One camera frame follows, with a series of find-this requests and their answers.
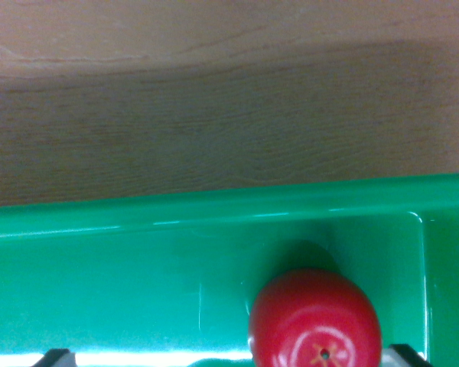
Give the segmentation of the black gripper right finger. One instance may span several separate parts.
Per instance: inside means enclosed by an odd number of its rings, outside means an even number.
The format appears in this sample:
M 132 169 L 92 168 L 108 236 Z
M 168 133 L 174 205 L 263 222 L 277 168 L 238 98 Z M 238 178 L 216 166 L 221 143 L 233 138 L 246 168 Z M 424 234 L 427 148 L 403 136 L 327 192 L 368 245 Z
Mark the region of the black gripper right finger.
M 382 351 L 382 367 L 433 367 L 409 344 L 391 344 Z

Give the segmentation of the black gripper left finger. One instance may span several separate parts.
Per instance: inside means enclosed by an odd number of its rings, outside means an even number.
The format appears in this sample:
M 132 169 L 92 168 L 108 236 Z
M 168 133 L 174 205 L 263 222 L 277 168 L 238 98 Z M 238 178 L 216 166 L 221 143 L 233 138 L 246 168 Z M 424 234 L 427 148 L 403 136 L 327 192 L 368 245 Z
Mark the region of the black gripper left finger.
M 76 354 L 69 349 L 49 349 L 32 367 L 77 367 Z

